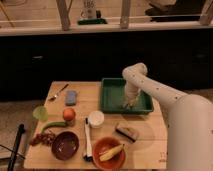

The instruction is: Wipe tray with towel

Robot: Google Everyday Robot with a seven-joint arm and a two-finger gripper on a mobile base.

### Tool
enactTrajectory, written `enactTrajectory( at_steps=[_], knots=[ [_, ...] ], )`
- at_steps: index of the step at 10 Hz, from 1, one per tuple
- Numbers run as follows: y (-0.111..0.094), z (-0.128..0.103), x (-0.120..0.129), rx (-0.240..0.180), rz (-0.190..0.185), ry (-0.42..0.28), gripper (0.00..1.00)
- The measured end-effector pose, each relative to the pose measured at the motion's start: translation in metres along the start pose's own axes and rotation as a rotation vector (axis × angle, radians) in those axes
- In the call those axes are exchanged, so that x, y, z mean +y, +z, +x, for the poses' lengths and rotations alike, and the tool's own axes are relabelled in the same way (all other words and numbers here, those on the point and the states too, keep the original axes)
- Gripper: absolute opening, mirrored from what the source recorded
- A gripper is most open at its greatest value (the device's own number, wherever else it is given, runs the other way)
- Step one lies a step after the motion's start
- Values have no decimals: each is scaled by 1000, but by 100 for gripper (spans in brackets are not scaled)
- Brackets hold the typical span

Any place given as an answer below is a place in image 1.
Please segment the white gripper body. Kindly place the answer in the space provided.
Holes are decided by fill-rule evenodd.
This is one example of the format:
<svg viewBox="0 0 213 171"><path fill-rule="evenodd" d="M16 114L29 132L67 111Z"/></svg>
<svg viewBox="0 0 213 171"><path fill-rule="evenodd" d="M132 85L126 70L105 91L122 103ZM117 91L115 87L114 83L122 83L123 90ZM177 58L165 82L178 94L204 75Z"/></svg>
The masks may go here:
<svg viewBox="0 0 213 171"><path fill-rule="evenodd" d="M135 105L139 96L139 88L130 82L126 82L124 87L124 95L124 103L133 103Z"/></svg>

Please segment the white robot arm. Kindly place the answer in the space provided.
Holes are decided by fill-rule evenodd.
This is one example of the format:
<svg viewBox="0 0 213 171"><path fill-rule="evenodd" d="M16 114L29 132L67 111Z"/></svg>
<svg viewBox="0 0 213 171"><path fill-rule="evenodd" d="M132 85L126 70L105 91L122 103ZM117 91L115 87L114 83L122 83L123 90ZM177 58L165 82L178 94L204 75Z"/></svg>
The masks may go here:
<svg viewBox="0 0 213 171"><path fill-rule="evenodd" d="M126 67L125 105L142 90L168 110L167 171L213 171L213 103L146 76L143 63Z"/></svg>

